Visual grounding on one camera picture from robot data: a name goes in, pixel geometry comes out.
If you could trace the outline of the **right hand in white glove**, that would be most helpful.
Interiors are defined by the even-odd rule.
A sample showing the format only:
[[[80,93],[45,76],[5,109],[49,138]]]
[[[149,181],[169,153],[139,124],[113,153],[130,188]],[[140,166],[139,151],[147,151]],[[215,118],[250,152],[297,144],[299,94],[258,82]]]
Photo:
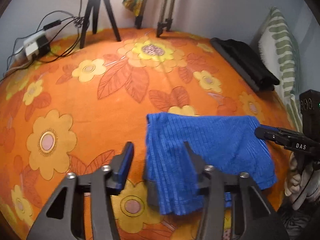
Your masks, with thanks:
[[[303,172],[299,172],[298,161],[295,154],[291,153],[289,173],[285,180],[285,196],[289,198],[294,210],[298,210],[304,201],[319,201],[319,170],[316,170],[316,163],[309,163]]]

